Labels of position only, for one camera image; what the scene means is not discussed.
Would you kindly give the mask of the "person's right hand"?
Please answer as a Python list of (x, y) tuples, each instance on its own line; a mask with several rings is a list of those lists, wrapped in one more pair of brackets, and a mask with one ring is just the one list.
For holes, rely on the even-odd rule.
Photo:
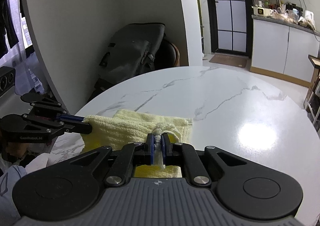
[(2, 156), (5, 158), (22, 158), (27, 152), (29, 143), (5, 143)]

